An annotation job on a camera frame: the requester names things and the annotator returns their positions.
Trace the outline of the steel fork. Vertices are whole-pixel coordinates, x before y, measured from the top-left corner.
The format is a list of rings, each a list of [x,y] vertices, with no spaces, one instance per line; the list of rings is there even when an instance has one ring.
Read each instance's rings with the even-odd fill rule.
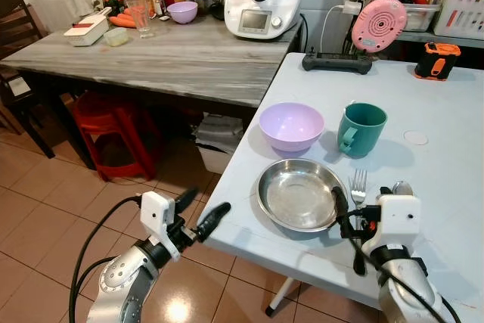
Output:
[[[350,198],[357,207],[363,206],[366,199],[367,171],[355,169],[350,179]]]

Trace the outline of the stainless steel plate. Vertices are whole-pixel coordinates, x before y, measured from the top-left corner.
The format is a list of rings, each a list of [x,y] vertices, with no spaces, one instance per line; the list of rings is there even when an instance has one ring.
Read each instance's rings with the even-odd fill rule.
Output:
[[[262,211],[297,232],[318,232],[336,224],[333,187],[343,183],[324,164],[286,158],[267,167],[256,184]]]

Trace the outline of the white grater box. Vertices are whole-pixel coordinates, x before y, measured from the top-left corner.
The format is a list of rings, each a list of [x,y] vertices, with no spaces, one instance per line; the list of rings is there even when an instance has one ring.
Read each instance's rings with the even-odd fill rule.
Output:
[[[64,36],[73,46],[90,46],[97,42],[101,36],[110,29],[108,14],[112,11],[111,6],[106,6],[97,13],[92,13],[86,18],[66,30]]]

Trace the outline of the orange carrots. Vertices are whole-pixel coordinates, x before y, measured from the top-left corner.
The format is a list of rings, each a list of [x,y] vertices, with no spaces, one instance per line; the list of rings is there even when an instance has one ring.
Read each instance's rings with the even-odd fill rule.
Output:
[[[118,28],[136,28],[134,17],[127,13],[119,13],[116,16],[111,16],[108,20],[110,20],[114,26],[118,26]]]

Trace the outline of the steel spoon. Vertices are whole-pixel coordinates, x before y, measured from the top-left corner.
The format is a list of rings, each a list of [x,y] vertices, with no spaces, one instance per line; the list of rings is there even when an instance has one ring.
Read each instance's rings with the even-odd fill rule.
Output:
[[[414,196],[414,189],[406,181],[395,182],[392,192],[396,195]]]

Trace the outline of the pink round device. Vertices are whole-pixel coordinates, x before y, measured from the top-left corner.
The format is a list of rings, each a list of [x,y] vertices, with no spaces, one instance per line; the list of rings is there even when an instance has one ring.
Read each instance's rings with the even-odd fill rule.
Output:
[[[398,0],[373,0],[363,6],[350,30],[354,46],[377,53],[394,42],[407,25],[407,9]]]

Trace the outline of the small clear plastic container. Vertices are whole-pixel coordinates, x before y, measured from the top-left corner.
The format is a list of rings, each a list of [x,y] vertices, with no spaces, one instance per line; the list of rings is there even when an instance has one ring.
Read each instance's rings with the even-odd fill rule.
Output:
[[[127,28],[113,28],[104,33],[102,37],[104,43],[110,47],[124,45],[125,43],[130,42],[132,39]]]

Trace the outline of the red plastic stool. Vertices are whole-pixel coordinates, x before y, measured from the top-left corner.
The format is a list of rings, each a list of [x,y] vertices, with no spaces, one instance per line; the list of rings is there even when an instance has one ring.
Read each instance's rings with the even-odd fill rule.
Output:
[[[118,95],[87,91],[76,99],[72,115],[101,180],[135,175],[155,179],[163,136],[146,108]],[[111,144],[125,147],[132,162],[108,165],[104,151]]]

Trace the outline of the green plastic mug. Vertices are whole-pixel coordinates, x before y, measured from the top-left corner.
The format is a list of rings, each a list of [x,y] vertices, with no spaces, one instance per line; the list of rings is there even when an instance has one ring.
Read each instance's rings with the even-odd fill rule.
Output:
[[[367,156],[376,146],[387,120],[387,112],[371,103],[346,105],[337,132],[337,147],[348,157]]]

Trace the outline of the large lilac plastic bowl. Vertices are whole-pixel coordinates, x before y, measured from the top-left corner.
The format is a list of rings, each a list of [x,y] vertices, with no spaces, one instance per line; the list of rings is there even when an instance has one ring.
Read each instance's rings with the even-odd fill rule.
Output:
[[[304,151],[324,132],[324,117],[304,103],[275,103],[259,115],[259,128],[273,149]]]

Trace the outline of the orange and black tool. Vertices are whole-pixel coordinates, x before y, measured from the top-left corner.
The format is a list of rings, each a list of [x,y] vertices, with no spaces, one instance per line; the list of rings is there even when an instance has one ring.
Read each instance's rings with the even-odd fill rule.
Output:
[[[446,81],[460,54],[462,51],[455,44],[427,42],[424,46],[424,54],[414,68],[414,76]]]

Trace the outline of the dark wooden chair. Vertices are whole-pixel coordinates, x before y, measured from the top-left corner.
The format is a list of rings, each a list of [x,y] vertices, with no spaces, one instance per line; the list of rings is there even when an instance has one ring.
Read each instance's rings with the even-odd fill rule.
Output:
[[[0,0],[0,61],[42,37],[27,2]],[[13,115],[46,157],[55,157],[37,130],[43,126],[41,120],[32,112],[34,107],[39,106],[39,98],[13,67],[0,66],[0,105]]]

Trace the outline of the white table leg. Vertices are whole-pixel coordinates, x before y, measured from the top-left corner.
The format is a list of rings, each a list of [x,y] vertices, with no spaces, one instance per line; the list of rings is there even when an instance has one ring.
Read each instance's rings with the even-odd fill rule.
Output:
[[[281,285],[278,292],[273,296],[269,304],[264,309],[264,313],[268,317],[273,317],[276,313],[276,310],[279,308],[281,302],[284,301],[284,298],[288,295],[289,292],[297,285],[297,281],[293,278],[286,278],[286,281]]]

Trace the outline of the clear plastic storage tub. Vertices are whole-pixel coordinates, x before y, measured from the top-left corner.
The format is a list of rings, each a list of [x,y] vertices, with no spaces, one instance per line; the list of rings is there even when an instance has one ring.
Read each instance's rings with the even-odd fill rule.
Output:
[[[399,30],[404,32],[426,32],[432,25],[436,13],[442,9],[441,5],[402,4],[407,11],[407,21],[398,22]]]

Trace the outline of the clear drinking glass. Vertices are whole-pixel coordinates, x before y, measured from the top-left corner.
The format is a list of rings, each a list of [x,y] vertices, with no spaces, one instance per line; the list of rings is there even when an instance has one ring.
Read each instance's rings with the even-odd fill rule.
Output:
[[[154,29],[150,26],[152,12],[151,2],[148,0],[128,0],[126,13],[131,16],[135,28],[142,39],[155,36]]]

